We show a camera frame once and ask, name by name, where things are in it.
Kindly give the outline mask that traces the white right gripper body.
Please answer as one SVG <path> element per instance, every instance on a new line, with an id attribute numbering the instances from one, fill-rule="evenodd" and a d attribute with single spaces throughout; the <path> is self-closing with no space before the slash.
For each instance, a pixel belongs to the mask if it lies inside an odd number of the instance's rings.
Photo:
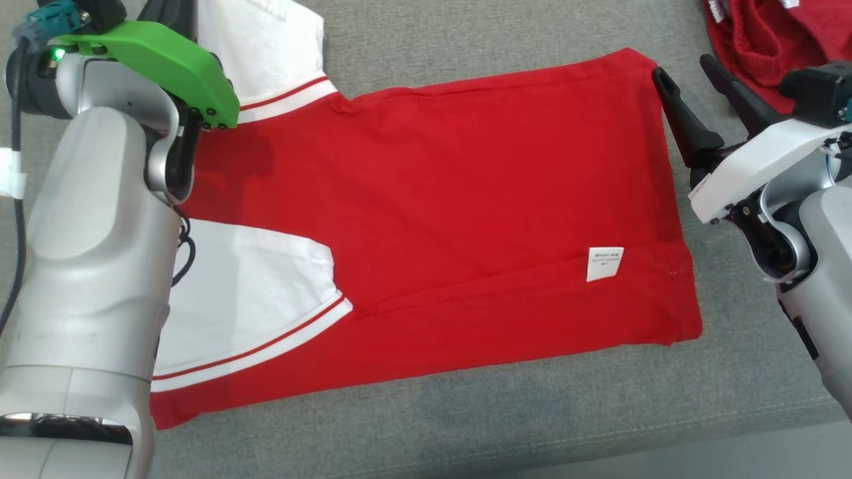
<path id="1" fill-rule="evenodd" d="M 846 126 L 822 128 L 808 122 L 778 122 L 748 140 L 688 194 L 703 224 L 726 216 L 726 208 L 748 197 L 776 176 L 837 138 Z"/>

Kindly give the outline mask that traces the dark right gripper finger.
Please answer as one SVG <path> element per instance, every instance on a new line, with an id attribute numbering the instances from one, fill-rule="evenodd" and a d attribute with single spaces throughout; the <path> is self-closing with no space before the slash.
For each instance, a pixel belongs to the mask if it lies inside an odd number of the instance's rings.
<path id="1" fill-rule="evenodd" d="M 655 67 L 651 78 L 684 166 L 691 170 L 711 168 L 725 146 L 724 140 L 697 118 L 664 68 Z"/>
<path id="2" fill-rule="evenodd" d="M 784 115 L 727 70 L 718 58 L 703 54 L 700 55 L 699 63 L 713 88 L 727 98 L 749 137 L 755 137 L 771 125 L 785 121 Z"/>

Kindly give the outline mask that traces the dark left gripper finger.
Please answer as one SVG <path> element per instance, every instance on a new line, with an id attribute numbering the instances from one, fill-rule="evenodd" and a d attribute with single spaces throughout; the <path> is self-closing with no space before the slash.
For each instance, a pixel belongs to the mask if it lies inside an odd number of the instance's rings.
<path id="1" fill-rule="evenodd" d="M 197 40 L 197 0 L 146 0 L 136 19 L 166 25 L 186 39 Z"/>

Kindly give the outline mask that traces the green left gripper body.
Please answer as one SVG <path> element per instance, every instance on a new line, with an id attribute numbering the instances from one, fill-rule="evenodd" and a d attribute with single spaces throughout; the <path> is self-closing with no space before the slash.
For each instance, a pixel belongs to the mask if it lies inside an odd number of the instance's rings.
<path id="1" fill-rule="evenodd" d="M 215 128 L 236 128 L 240 101 L 219 60 L 167 25 L 123 21 L 101 34 L 67 34 L 63 46 L 118 61 L 200 112 Z"/>

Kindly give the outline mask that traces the red shorts with white stripe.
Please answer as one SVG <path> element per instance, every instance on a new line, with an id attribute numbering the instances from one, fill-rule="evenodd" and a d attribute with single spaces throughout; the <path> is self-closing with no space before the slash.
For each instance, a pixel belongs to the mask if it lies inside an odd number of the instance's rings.
<path id="1" fill-rule="evenodd" d="M 852 0 L 702 0 L 719 61 L 776 111 L 785 74 L 852 61 Z"/>

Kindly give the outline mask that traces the red shirt with white sleeves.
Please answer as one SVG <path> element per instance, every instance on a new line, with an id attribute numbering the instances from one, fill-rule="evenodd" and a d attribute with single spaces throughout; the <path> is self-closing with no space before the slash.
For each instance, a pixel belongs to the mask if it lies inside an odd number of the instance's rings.
<path id="1" fill-rule="evenodd" d="M 700 336 L 645 55 L 347 99 L 294 0 L 200 0 L 198 40 L 241 109 L 202 136 L 182 207 L 197 253 L 162 328 L 159 430 Z"/>

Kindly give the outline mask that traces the white tape band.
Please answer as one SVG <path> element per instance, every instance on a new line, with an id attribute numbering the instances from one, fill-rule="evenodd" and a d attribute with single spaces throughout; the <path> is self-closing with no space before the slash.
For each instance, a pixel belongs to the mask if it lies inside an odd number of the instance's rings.
<path id="1" fill-rule="evenodd" d="M 21 152 L 0 148 L 0 196 L 16 200 L 25 197 L 27 173 L 21 165 Z"/>

